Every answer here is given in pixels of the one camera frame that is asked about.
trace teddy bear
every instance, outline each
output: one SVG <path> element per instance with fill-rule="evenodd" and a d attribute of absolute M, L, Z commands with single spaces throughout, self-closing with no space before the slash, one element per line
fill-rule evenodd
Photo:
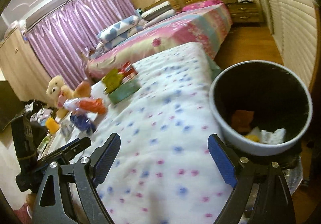
<path fill-rule="evenodd" d="M 64 79 L 61 75 L 57 75 L 51 79 L 48 84 L 46 91 L 47 96 L 49 96 L 57 107 L 58 98 L 61 94 L 64 94 L 67 99 L 79 98 L 79 97 L 90 97 L 91 87 L 89 82 L 81 82 L 77 88 L 73 91 L 68 85 L 65 84 Z M 57 116 L 63 119 L 69 111 L 65 108 L 60 108 L 57 111 Z"/>

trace trash bin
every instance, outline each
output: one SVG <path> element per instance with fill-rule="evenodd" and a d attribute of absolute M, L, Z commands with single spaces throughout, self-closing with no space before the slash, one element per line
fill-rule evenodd
<path fill-rule="evenodd" d="M 306 132 L 312 118 L 308 89 L 291 70 L 270 61 L 245 61 L 220 73 L 211 85 L 210 106 L 224 138 L 238 149 L 268 156 L 286 151 Z M 285 142 L 262 144 L 246 139 L 230 127 L 236 110 L 254 111 L 251 127 L 286 130 Z"/>

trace drawer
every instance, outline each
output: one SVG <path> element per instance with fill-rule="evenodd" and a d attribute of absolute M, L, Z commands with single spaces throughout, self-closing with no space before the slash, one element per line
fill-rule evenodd
<path fill-rule="evenodd" d="M 259 23 L 259 14 L 236 14 L 231 15 L 233 23 Z"/>
<path fill-rule="evenodd" d="M 255 3 L 240 3 L 228 5 L 228 9 L 231 15 L 244 14 L 244 13 L 258 13 Z"/>

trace blue gripper pad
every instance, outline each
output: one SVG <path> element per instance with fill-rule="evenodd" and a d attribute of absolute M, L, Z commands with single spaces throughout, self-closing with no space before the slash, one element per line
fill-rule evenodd
<path fill-rule="evenodd" d="M 115 135 L 114 139 L 102 153 L 102 156 L 99 158 L 98 162 L 94 167 L 92 184 L 96 188 L 99 184 L 103 183 L 106 179 L 106 176 L 118 154 L 120 149 L 120 137 L 118 134 Z"/>
<path fill-rule="evenodd" d="M 217 168 L 219 169 L 219 172 L 224 179 L 224 182 L 235 188 L 238 182 L 235 177 L 235 167 L 213 135 L 208 138 L 207 146 Z"/>

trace screw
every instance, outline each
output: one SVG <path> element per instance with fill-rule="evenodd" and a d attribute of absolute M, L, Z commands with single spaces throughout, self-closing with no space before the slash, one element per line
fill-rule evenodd
<path fill-rule="evenodd" d="M 271 165 L 272 165 L 273 168 L 279 167 L 279 164 L 277 162 L 275 162 L 275 161 L 272 162 Z"/>
<path fill-rule="evenodd" d="M 241 157 L 240 158 L 241 163 L 248 163 L 248 158 L 246 157 Z"/>
<path fill-rule="evenodd" d="M 82 157 L 81 159 L 80 159 L 80 162 L 81 163 L 87 163 L 89 161 L 89 158 L 88 157 Z"/>
<path fill-rule="evenodd" d="M 57 163 L 55 161 L 50 163 L 50 168 L 56 168 L 56 167 L 57 167 Z"/>

